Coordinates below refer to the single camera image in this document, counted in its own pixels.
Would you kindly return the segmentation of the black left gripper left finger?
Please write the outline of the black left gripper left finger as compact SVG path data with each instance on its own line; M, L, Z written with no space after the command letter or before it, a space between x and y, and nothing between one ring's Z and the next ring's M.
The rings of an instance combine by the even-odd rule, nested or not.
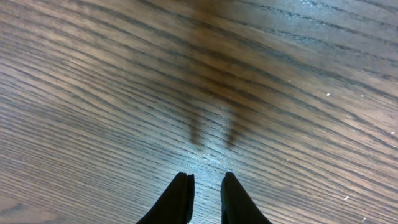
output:
M194 175L178 173L137 224L187 224L193 214Z

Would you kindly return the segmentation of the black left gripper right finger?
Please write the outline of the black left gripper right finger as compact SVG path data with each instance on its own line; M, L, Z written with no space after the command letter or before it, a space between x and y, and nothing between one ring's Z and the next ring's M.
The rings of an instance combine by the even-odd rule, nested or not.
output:
M232 172L221 183L221 223L271 224Z

